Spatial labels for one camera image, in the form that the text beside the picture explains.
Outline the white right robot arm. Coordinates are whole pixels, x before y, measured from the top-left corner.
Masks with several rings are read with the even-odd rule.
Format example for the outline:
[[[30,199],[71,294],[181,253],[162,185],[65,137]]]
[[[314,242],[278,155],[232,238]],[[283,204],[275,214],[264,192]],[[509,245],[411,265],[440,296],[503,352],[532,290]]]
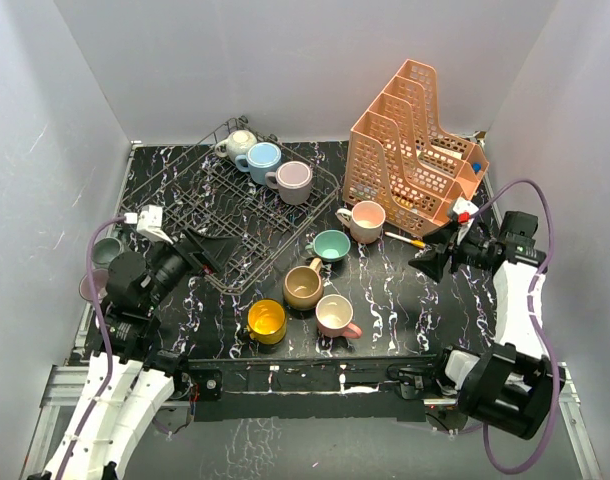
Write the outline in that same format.
[[[448,213],[444,226],[424,236],[430,249],[410,260],[435,282],[466,265],[491,273],[497,313],[494,343],[478,354],[462,347],[445,349],[441,365],[430,376],[440,395],[457,394],[460,411],[476,420],[528,440],[550,411],[553,388],[565,384],[553,368],[544,341],[536,332],[545,252],[536,249],[536,216],[505,214],[497,237],[474,230],[476,207],[465,203]]]

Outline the light blue textured mug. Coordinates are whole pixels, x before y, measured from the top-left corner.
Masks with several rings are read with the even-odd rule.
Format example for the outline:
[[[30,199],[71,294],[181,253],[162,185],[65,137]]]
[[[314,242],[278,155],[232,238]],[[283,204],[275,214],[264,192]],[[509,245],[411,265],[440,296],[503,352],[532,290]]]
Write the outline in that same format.
[[[275,172],[281,164],[280,148],[270,142],[260,142],[252,146],[245,154],[238,155],[234,163],[239,171],[249,173],[252,180],[265,185],[265,175]]]

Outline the pink mug white inside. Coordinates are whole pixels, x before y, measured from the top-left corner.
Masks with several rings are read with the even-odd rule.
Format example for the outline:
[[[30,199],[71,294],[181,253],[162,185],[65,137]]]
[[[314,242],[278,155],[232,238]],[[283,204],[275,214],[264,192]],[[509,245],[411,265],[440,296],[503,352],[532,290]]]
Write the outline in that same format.
[[[318,330],[326,337],[358,339],[362,330],[353,322],[351,303],[342,295],[325,295],[315,309]]]

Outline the tan brown mug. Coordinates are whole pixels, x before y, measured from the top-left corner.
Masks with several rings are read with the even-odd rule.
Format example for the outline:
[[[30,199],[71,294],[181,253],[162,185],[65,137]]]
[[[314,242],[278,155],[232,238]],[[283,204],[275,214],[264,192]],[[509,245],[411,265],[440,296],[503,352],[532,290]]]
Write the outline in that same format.
[[[314,258],[309,265],[291,269],[283,282],[286,303],[300,311],[313,309],[321,300],[324,286],[320,276],[322,260]]]

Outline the white speckled ceramic mug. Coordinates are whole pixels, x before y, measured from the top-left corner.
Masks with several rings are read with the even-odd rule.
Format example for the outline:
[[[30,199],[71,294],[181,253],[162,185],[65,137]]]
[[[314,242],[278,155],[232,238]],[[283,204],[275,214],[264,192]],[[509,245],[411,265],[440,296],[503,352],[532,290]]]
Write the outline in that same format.
[[[219,158],[234,162],[237,156],[245,155],[257,143],[256,136],[249,130],[236,130],[214,145],[214,153]]]

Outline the lilac ceramic mug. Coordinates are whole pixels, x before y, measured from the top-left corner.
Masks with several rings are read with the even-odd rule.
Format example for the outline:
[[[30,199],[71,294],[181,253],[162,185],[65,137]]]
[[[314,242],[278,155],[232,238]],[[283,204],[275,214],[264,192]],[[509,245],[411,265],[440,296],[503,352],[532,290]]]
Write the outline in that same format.
[[[312,169],[301,161],[289,161],[275,172],[265,174],[266,185],[277,190],[281,200],[288,205],[304,204],[311,193]]]

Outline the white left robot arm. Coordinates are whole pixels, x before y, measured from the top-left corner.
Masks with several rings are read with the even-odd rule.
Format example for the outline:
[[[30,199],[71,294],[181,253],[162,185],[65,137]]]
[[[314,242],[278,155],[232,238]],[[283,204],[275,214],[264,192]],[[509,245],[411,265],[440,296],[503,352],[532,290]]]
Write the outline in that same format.
[[[149,255],[126,250],[109,264],[106,295],[94,301],[99,342],[82,393],[39,479],[120,479],[157,411],[185,396],[183,358],[154,345],[155,311],[187,276],[219,273],[241,239],[192,228],[159,241]]]

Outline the cream pink speckled mug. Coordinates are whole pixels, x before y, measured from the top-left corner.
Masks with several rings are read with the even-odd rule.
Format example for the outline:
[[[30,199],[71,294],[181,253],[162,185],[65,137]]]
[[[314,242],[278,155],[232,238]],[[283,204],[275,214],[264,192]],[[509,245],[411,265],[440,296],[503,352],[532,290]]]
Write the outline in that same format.
[[[358,202],[352,209],[339,208],[335,215],[350,230],[351,237],[362,244],[376,242],[386,220],[384,208],[373,201]]]

